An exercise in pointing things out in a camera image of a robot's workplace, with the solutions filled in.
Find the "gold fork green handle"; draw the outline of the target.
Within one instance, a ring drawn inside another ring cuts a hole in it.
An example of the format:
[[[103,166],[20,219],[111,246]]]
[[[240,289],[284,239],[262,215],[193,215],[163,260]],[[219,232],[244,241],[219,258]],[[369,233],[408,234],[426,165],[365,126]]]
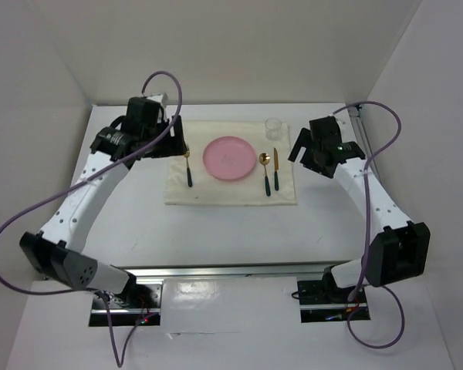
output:
[[[184,158],[186,161],[187,184],[188,184],[188,187],[193,187],[193,180],[192,180],[191,168],[190,168],[190,163],[189,163],[189,157],[190,157],[190,148],[188,145],[186,145],[186,152],[184,153]]]

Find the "gold knife green handle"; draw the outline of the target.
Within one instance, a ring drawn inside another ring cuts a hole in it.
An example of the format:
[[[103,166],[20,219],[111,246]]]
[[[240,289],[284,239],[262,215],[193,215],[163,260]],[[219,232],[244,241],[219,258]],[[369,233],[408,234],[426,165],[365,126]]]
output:
[[[275,191],[279,191],[279,152],[276,147],[273,148],[273,160],[274,160],[274,188]]]

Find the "cream cloth placemat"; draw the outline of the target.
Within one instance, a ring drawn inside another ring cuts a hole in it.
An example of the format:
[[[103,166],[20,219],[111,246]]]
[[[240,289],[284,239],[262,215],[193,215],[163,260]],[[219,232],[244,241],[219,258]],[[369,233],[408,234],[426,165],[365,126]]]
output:
[[[218,180],[204,168],[202,154],[205,147],[221,136],[237,136],[246,140],[255,150],[257,162],[246,177],[235,181]],[[170,161],[164,203],[181,206],[289,206],[296,205],[295,181],[290,153],[289,126],[282,124],[279,140],[268,140],[265,124],[260,122],[233,121],[187,121],[184,138],[190,147],[189,163],[193,187],[188,187],[185,158],[175,157]],[[279,191],[274,188],[273,148],[279,152]],[[259,155],[267,153],[267,165],[271,196],[265,194],[264,169]]]

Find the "pink plastic plate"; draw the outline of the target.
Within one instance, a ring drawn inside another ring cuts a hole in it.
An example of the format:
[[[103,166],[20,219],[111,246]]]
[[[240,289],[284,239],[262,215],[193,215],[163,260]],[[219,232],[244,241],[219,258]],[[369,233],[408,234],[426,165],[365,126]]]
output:
[[[237,136],[212,140],[202,154],[204,168],[218,180],[235,181],[248,176],[257,162],[254,148]]]

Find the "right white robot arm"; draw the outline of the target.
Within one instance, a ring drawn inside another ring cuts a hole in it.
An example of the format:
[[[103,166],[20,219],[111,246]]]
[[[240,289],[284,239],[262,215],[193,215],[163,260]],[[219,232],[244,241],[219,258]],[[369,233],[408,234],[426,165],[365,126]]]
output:
[[[296,160],[335,180],[366,222],[362,257],[325,270],[321,292],[327,301],[340,301],[350,289],[382,287],[424,273],[431,236],[428,226],[413,222],[395,204],[359,145],[343,141],[334,116],[313,119],[301,129],[289,154],[289,161]]]

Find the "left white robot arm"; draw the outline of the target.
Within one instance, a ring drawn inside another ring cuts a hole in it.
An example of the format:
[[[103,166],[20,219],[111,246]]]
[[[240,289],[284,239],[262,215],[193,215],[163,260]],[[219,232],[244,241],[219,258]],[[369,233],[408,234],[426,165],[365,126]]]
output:
[[[102,291],[121,308],[151,303],[152,291],[130,272],[83,254],[88,234],[107,199],[136,161],[186,152],[180,116],[167,118],[167,95],[133,97],[127,112],[101,129],[76,190],[52,218],[19,245],[32,266],[74,291]]]

